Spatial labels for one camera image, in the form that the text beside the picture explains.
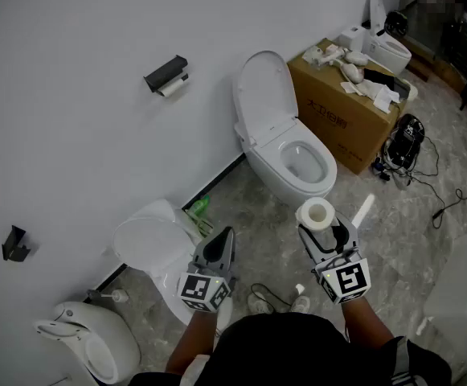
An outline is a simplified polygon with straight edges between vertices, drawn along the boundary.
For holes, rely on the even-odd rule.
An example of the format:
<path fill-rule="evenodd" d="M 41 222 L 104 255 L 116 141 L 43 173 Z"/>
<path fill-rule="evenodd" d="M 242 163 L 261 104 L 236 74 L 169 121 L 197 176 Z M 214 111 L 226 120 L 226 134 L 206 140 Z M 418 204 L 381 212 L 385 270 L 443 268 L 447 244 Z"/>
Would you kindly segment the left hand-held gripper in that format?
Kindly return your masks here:
<path fill-rule="evenodd" d="M 193 261 L 178 261 L 179 299 L 189 309 L 218 312 L 235 287 L 236 278 L 231 272 L 235 253 L 236 233 L 231 226 L 208 235 L 197 245 Z"/>

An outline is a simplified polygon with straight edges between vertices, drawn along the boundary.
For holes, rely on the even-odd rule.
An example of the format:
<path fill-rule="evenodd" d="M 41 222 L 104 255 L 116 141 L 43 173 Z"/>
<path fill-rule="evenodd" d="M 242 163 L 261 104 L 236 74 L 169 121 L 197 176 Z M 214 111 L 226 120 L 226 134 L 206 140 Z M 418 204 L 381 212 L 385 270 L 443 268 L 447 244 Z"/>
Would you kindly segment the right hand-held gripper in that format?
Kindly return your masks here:
<path fill-rule="evenodd" d="M 334 249 L 323 248 L 315 233 L 302 224 L 297 232 L 315 264 L 318 284 L 337 305 L 362 297 L 371 288 L 371 278 L 367 259 L 358 250 L 357 228 L 341 212 L 335 213 L 335 219 L 337 224 L 331 224 Z"/>

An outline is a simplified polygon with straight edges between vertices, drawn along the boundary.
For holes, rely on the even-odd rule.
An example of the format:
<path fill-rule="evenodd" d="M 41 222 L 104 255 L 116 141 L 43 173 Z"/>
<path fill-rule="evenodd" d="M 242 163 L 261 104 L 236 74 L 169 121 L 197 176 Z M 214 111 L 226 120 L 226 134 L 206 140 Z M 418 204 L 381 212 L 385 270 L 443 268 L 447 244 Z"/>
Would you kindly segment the white toilet paper roll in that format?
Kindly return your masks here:
<path fill-rule="evenodd" d="M 312 232 L 327 229 L 335 217 L 334 207 L 321 197 L 307 199 L 295 213 L 297 222 Z"/>

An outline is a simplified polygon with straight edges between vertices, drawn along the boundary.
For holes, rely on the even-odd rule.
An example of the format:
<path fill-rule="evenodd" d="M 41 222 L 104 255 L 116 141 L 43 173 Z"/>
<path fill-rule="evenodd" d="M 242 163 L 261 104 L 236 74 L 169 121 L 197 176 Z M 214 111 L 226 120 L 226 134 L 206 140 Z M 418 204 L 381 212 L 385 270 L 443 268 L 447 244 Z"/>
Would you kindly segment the person's left forearm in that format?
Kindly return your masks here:
<path fill-rule="evenodd" d="M 182 376 L 198 355 L 213 352 L 218 315 L 195 311 L 166 364 L 165 372 Z"/>

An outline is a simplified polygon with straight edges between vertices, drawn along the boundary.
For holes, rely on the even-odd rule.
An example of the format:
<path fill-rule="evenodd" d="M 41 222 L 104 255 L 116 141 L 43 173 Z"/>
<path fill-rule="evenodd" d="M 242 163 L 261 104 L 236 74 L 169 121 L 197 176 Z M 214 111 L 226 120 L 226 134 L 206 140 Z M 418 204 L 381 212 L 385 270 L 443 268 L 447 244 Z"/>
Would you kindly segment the person's right forearm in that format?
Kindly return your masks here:
<path fill-rule="evenodd" d="M 342 313 L 350 341 L 353 344 L 370 349 L 380 349 L 393 340 L 394 335 L 364 297 L 344 302 Z"/>

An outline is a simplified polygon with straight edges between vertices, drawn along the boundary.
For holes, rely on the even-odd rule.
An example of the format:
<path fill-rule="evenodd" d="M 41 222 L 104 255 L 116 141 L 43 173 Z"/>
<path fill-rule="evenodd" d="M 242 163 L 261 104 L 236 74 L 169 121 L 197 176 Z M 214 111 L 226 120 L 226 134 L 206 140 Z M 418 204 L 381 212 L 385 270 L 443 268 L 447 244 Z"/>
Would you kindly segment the green bottle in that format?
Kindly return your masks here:
<path fill-rule="evenodd" d="M 187 209 L 187 211 L 194 216 L 201 216 L 207 210 L 209 202 L 209 195 L 203 195 L 200 199 L 195 200 Z"/>

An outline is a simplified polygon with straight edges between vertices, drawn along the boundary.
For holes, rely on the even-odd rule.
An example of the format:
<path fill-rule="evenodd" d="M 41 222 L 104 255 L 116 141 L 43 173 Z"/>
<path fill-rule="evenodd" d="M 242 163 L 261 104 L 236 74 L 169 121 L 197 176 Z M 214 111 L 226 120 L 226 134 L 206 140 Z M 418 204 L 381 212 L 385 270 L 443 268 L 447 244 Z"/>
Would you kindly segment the person's left shoe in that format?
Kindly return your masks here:
<path fill-rule="evenodd" d="M 248 295 L 248 309 L 250 314 L 271 314 L 273 312 L 273 307 L 260 292 Z"/>

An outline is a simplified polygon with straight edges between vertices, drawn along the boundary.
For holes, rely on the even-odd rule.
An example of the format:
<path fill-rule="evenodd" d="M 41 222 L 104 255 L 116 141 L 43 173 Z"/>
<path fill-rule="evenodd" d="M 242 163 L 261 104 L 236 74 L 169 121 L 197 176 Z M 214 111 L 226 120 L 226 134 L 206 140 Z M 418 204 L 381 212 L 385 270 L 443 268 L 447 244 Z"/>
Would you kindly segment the person's shoe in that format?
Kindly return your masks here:
<path fill-rule="evenodd" d="M 248 309 L 250 314 L 271 314 L 273 312 L 273 307 L 260 292 L 248 295 Z"/>
<path fill-rule="evenodd" d="M 305 295 L 299 295 L 290 306 L 290 313 L 308 314 L 311 306 L 310 298 Z"/>

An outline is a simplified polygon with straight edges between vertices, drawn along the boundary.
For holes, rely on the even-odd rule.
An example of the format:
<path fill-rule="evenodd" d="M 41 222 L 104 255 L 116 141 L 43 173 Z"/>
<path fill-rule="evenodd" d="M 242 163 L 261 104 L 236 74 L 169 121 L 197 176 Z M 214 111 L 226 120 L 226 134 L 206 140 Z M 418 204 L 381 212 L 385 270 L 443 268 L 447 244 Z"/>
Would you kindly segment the person's right shoe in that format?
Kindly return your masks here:
<path fill-rule="evenodd" d="M 290 313 L 308 314 L 311 306 L 310 298 L 305 295 L 299 295 L 290 306 Z"/>

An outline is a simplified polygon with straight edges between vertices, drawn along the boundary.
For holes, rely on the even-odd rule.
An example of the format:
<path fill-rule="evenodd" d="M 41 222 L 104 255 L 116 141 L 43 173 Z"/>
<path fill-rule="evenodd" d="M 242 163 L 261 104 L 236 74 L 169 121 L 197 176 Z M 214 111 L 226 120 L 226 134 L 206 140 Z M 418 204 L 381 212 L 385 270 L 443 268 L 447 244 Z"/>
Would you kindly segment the person's black clothed torso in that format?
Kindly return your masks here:
<path fill-rule="evenodd" d="M 439 355 L 400 341 L 359 346 L 316 315 L 251 315 L 223 332 L 192 386 L 451 386 Z"/>

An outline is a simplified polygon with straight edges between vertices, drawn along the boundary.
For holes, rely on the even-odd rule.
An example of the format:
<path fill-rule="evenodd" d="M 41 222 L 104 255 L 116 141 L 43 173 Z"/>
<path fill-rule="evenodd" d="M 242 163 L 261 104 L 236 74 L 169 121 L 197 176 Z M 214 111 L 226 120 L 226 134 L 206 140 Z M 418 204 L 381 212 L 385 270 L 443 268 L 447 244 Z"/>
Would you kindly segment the black electronic device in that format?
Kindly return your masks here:
<path fill-rule="evenodd" d="M 410 170 L 416 162 L 425 138 L 424 125 L 410 113 L 396 123 L 383 147 L 383 157 L 392 169 Z"/>

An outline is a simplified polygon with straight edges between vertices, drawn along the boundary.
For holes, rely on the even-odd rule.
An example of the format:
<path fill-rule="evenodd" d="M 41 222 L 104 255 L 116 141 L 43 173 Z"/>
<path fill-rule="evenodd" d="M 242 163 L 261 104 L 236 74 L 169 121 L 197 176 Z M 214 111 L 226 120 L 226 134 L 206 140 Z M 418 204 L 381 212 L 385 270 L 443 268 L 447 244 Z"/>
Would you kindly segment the brown cardboard box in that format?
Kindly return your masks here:
<path fill-rule="evenodd" d="M 335 159 L 358 175 L 375 160 L 406 101 L 392 102 L 385 113 L 374 101 L 347 93 L 341 71 L 328 64 L 316 68 L 302 55 L 288 62 L 299 119 L 325 144 Z"/>

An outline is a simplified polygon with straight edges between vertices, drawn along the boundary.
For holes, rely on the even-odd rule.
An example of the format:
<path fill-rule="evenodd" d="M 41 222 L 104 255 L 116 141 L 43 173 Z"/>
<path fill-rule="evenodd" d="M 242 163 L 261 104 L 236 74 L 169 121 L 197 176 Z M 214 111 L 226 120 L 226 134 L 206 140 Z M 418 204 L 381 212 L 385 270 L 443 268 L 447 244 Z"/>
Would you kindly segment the white urinal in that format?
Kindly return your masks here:
<path fill-rule="evenodd" d="M 65 344 L 100 382 L 117 384 L 137 370 L 140 349 L 119 314 L 85 302 L 63 302 L 54 315 L 34 321 L 35 332 Z"/>

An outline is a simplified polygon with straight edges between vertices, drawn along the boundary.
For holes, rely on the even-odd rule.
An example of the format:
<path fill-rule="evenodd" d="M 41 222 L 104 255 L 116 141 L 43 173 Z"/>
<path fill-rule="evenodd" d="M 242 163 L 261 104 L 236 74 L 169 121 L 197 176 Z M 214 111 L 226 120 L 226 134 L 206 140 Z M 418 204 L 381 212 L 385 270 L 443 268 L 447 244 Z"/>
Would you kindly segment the white paper sheet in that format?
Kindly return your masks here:
<path fill-rule="evenodd" d="M 382 85 L 370 80 L 363 80 L 359 84 L 353 84 L 350 81 L 341 83 L 341 87 L 347 94 L 358 94 L 361 97 L 369 97 L 374 100 L 382 89 Z"/>
<path fill-rule="evenodd" d="M 376 94 L 373 105 L 380 111 L 389 114 L 391 112 L 391 103 L 400 103 L 399 94 L 390 90 L 386 85 L 383 85 L 382 88 Z"/>

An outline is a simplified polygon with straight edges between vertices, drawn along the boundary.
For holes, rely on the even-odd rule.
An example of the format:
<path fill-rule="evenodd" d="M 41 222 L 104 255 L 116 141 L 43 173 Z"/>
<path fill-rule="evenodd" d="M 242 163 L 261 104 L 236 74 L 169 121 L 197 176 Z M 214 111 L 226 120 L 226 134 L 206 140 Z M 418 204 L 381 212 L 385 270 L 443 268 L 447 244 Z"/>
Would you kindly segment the white oval plastic part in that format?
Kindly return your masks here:
<path fill-rule="evenodd" d="M 341 63 L 340 70 L 343 75 L 353 84 L 360 84 L 364 80 L 363 72 L 355 64 Z"/>
<path fill-rule="evenodd" d="M 366 67 L 369 63 L 367 55 L 359 51 L 348 51 L 344 59 L 348 64 L 353 64 L 356 67 Z"/>

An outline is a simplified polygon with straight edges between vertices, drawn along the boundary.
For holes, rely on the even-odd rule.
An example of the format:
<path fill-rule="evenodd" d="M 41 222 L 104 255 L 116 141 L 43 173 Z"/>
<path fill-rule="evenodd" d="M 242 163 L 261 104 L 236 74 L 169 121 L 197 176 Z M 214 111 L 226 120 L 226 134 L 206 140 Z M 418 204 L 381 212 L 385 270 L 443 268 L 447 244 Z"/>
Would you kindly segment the black flat item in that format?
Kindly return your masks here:
<path fill-rule="evenodd" d="M 363 71 L 364 79 L 375 84 L 386 85 L 391 91 L 395 89 L 395 77 L 388 74 L 365 68 Z"/>

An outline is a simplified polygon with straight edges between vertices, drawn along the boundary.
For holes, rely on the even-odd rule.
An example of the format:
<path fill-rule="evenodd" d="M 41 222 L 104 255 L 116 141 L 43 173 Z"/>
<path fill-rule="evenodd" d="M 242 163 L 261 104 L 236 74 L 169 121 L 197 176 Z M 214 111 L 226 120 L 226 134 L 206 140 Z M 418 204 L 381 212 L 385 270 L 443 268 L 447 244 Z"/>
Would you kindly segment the crumpled white packaging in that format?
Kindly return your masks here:
<path fill-rule="evenodd" d="M 307 64 L 320 68 L 324 64 L 331 65 L 335 60 L 340 60 L 346 53 L 347 50 L 344 47 L 339 47 L 332 43 L 325 50 L 314 45 L 308 48 L 301 58 Z"/>

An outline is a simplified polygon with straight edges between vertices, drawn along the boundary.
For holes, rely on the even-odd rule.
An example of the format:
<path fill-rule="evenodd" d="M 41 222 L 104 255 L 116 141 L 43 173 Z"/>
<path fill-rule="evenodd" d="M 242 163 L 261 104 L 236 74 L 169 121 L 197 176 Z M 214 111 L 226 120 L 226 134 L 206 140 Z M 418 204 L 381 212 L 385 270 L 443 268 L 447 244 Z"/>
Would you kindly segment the black paper holder with shelf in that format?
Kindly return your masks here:
<path fill-rule="evenodd" d="M 187 74 L 184 71 L 187 65 L 187 59 L 180 55 L 176 55 L 160 68 L 151 72 L 148 76 L 144 76 L 144 81 L 149 86 L 151 92 L 155 92 L 164 97 L 165 94 L 162 93 L 163 88 L 179 76 L 185 80 L 184 76 L 187 76 Z"/>

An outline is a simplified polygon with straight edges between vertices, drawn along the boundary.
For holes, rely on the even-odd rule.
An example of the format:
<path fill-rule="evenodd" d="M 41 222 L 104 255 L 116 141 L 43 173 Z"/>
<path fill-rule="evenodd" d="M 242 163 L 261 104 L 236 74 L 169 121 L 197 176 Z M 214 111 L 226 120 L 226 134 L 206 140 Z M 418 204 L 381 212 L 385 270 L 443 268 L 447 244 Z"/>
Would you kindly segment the white square cistern box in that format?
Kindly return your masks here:
<path fill-rule="evenodd" d="M 338 44 L 350 51 L 363 51 L 363 44 L 367 29 L 358 26 L 349 26 L 338 36 Z"/>

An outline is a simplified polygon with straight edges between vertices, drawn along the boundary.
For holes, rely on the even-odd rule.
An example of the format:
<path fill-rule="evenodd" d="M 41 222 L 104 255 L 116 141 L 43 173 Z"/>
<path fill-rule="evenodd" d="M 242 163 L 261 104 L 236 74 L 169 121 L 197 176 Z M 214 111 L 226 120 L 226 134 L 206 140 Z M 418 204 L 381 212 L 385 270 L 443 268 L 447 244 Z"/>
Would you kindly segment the small black wall holder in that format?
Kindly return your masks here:
<path fill-rule="evenodd" d="M 26 232 L 23 229 L 18 228 L 15 225 L 11 226 L 10 234 L 2 245 L 2 257 L 4 261 L 25 261 L 30 252 L 30 249 L 21 243 L 25 235 Z"/>

